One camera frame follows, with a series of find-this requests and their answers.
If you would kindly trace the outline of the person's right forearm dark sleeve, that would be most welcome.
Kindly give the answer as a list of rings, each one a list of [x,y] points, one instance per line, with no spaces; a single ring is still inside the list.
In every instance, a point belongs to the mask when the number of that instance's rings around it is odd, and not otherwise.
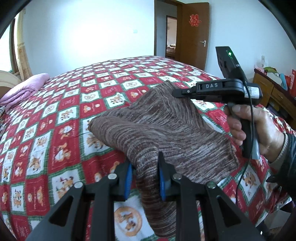
[[[295,201],[295,135],[285,133],[283,148],[269,165],[276,170],[267,178],[268,183],[277,183]]]

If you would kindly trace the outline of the person's right hand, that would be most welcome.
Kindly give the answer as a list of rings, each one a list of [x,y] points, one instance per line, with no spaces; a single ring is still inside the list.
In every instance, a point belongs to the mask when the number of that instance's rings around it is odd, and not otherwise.
[[[242,130],[242,120],[254,120],[259,138],[260,154],[265,156],[270,163],[278,159],[287,145],[287,136],[277,130],[273,120],[262,108],[248,105],[234,105],[231,109],[224,108],[227,115],[227,123],[234,142],[242,145],[246,139],[246,133]]]

